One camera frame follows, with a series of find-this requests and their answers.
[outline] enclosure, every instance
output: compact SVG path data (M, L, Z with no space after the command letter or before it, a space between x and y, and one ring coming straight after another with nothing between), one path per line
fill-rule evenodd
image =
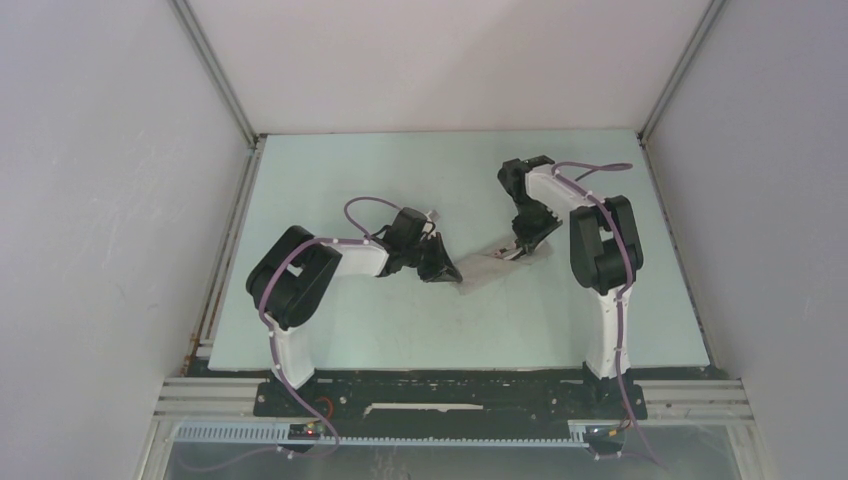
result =
M841 3L3 9L11 477L840 477ZM618 345L575 224L464 267L515 230L499 169L540 155L629 165L580 180L638 227ZM334 278L297 327L339 428L313 434L245 282L292 225L362 241L362 196L427 212L474 291ZM350 213L366 240L395 215Z

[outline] light blue table surface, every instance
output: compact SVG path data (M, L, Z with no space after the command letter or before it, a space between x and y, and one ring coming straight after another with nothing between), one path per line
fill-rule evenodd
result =
M496 175L513 158L630 162L581 183L633 204L645 265L637 274L628 345L634 366L709 363L683 278L633 132L572 130L271 136L262 156L209 367L265 369L268 333L244 283L291 225L317 236L359 237L342 213L358 195L441 214L439 231L456 261L509 235L516 214ZM580 170L567 171L572 177ZM353 207L372 231L395 212ZM335 279L310 330L318 368L578 367L586 354L586 294L572 278L566 226L549 237L554 253L460 296L424 284L412 269L387 278Z

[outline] gray wall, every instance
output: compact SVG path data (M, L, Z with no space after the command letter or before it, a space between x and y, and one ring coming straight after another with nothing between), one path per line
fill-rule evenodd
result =
M246 147L164 0L0 5L3 478L128 478Z
M708 0L202 0L265 133L638 128Z
M845 478L848 2L730 2L650 141L723 365L785 478Z

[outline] black mounting plate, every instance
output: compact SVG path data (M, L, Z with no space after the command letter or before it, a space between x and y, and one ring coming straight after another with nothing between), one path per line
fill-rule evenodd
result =
M625 417L620 396L614 390L603 392L597 382L581 383L582 375L585 369L582 373L573 369L317 371L298 393L323 414L330 412L332 402L331 420L342 436L561 439L570 438L569 420ZM647 410L642 389L632 380L628 384L636 416L644 419ZM416 407L397 409L395 405L389 409L380 408L379 404ZM449 408L458 404L477 409ZM312 416L273 377L259 385L253 414Z

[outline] purple cable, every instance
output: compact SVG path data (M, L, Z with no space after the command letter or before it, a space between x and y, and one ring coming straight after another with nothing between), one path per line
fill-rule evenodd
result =
M268 320L267 318L265 318L264 312L265 312L265 307L268 305L268 298L271 296L271 290L274 289L274 285L277 284L277 282L280 280L280 277L283 275L283 273L286 271L286 269L292 263L292 261L294 261L294 259L297 258L298 255L303 253L304 250L306 250L307 248L309 248L313 245L318 245L319 243L335 243L335 242L336 242L336 239L332 239L332 238L312 238L310 240L307 240L307 241L301 243L300 245L298 245L297 248L292 250L292 252L285 258L285 260L283 260L283 262L280 263L280 266L277 267L277 270L274 271L274 274L271 276L271 279L268 280L268 285L265 287L265 290L262 292L262 297L260 298L259 306L257 307L257 310L259 311L259 319L262 320L262 323L265 324L266 327L268 327L269 332L271 332L271 333L274 332L274 323L271 320ZM363 243L363 240L341 238L341 239L338 239L338 243L343 244L343 245L361 245ZM270 343L271 343L271 358L274 361L274 366L272 368L275 369L275 370L280 370L280 369L277 369L277 365L282 365L282 363L280 363L280 357L277 353L277 348L276 348L276 344L274 342L273 336L271 337ZM330 423L330 420L327 419L327 417L325 417L324 415L321 415L321 413L318 412L318 410L314 409L311 405L309 405L306 402L306 400L304 400L300 395L298 395L297 390L295 390L295 388L292 386L292 384L289 383L288 379L286 378L286 376L282 372L280 372L280 381L283 383L283 386L286 387L286 390L288 390L288 392L292 396L292 398L294 398L297 403L299 403L303 408L305 408L307 412L311 413L316 418L318 418L318 421L323 423L324 426L326 426L327 429L330 431L330 433L333 434L334 443L333 443L333 447L330 450L327 450L326 452L321 452L321 453L306 454L306 453L294 452L292 450L282 448L278 445L278 446L275 446L275 447L257 448L255 450L251 450L251 451L243 453L243 454L241 454L241 455L239 455L235 458L227 460L226 462L223 462L223 463L220 463L218 465L211 466L211 467L193 467L191 465L186 465L182 461L182 459L177 459L177 463L179 463L179 465L182 468L184 468L185 470L188 470L188 471L191 471L191 472L196 472L196 473L207 473L207 472L213 472L213 471L216 471L216 470L220 470L220 469L229 467L230 465L237 463L237 462L240 462L241 460L244 460L245 458L251 457L251 456L259 454L259 453L264 453L264 452L285 451L285 452L287 452L288 455L291 455L291 456L294 456L294 457L303 457L303 458L321 458L321 457L326 457L327 455L330 455L331 453L335 452L341 444L341 439L339 437L339 432L336 431L336 428L333 426L332 423Z
M274 332L274 323L271 322L271 320L268 320L267 318L265 318L265 307L268 305L268 298L271 296L271 290L274 289L274 285L277 284L277 281L280 279L280 276L282 276L283 272L286 271L286 269L291 264L291 262L294 261L294 259L297 258L297 256L300 255L304 250L306 250L307 248L309 248L313 245L318 245L319 243L339 243L339 244L343 244L343 245L361 245L363 242L366 242L366 241L367 240L354 240L354 239L344 239L344 238L343 239L313 238L311 240L307 240L307 241L301 243L300 245L298 245L297 248L292 250L292 252L286 257L286 259L283 260L283 262L280 264L280 266L277 267L277 270L274 272L274 275L272 275L271 279L268 281L268 285L265 287L265 291L262 292L262 298L259 300L259 306L258 306L259 319L262 320L262 323L264 323L265 326L268 327L268 330L270 332L272 332L272 333ZM273 358L273 360L274 360L274 367L273 368L276 369L276 370L281 370L282 369L282 363L280 362L280 356L277 353L276 344L274 342L273 336L270 339L270 343L271 343L271 358ZM326 452L321 452L321 453L318 453L318 454L311 454L310 455L310 454L304 454L304 453L289 451L289 455L298 456L298 457L319 458L319 457L325 457L325 456L335 452L339 448L339 444L340 444L339 432L336 431L336 428L333 426L332 423L330 423L330 421L326 417L324 417L324 415L321 415L321 413L318 412L318 410L314 409L311 405L309 405L306 402L306 400L304 400L303 398L300 397L300 395L297 394L297 390L295 390L295 388L292 386L292 384L289 383L288 379L286 378L286 376L282 372L280 372L279 377L280 377L280 381L283 383L283 386L286 387L286 390L288 390L288 392L292 396L292 398L294 398L297 403L299 403L303 408L305 408L307 412L311 413L316 418L318 418L318 420L321 423L323 423L324 426L326 426L327 429L330 430L330 432L333 434L333 440L334 440L333 448L331 448L330 450L328 450Z
M590 163L580 163L580 162L559 162L557 163L560 167L578 167L585 168L589 170L588 172L578 176L574 179L575 182L579 182L584 178L595 172L621 172L624 170L630 170L633 168L632 163L608 163L606 165L592 165Z
M627 255L627 248L624 246L624 239L621 238L621 232L618 231L618 227L615 225L615 221L613 220L610 211L607 210L607 208L604 206L604 203L601 202L597 197L592 195L591 192L580 186L574 180L565 178L559 173L557 173L557 170L560 167L565 166L576 166L583 168L595 168L595 166L589 164L581 164L577 162L560 162L554 164L554 166L551 167L551 174L563 185L577 192L579 195L594 203L598 207L598 210L600 210L601 215L604 216L604 219L607 221L607 225L609 225L610 230L612 231L613 238L615 239L615 244L618 246L618 251L621 253L621 257L624 259L629 259L630 257L629 255ZM630 398L627 396L627 389L624 387L624 379L621 378L621 350L622 348L624 348L624 302L622 300L622 296L625 292L627 292L627 290L630 289L631 286L633 286L633 267L629 261L624 262L624 271L627 274L627 281L624 284L624 287L620 288L615 294L616 312L618 314L618 334L616 338L615 350L616 379L618 380L618 388L619 390L621 390L621 397L624 400L624 408L627 410L627 415L630 417L630 421L633 422L633 428L636 429L636 433L639 434L639 437L645 444L645 448L648 450L648 454L651 457L651 460L661 468L666 468L663 462L660 461L659 457L657 457L656 453L654 453L654 449L651 448L651 444L650 442L648 442L648 438L645 436L645 432L642 430L642 426L639 425L638 420L636 420L636 413L634 413L633 411L633 405L630 404Z
M192 465L188 465L188 464L186 464L186 463L183 461L183 459L182 459L181 457L179 457L179 456L177 457L177 463L179 464L179 466L180 466L183 470L186 470L186 471L189 471L189 472L193 472L193 473L209 473L209 472L214 472L214 471L217 471L217 470L222 470L222 469L224 469L224 468L227 468L227 467L229 467L230 465L232 465L232 464L234 464L234 463L238 463L238 462L240 462L240 461L244 460L244 459L245 459L245 458L247 458L247 457L252 457L252 456L257 455L257 454L259 454L259 453L265 453L265 452L275 452L276 450L277 450L277 447L262 447L262 448L256 448L256 449L251 450L251 451L249 451L249 452L242 453L241 455L239 455L239 456L237 456L237 457L231 458L231 459L227 460L226 462L219 463L218 465L213 465L213 466L211 466L211 467L194 467L194 466L192 466Z
M356 202L361 202L363 200L368 200L368 201L371 201L371 202L379 202L379 203L382 203L384 205L388 205L388 206L394 208L395 210L400 210L400 207L398 207L397 205L395 205L394 203L392 203L388 200L385 200L385 199L382 199L382 198L379 198L379 197L355 197L355 198L351 198L350 200L348 200L348 202L345 204L345 208L344 208L345 217L347 218L347 220L350 223L353 224L354 227L358 228L360 232L365 234L365 238L371 238L372 233L369 232L365 227L360 225L359 222L354 220L353 217L350 216L350 212L348 212L348 209L350 208L351 205L353 205Z

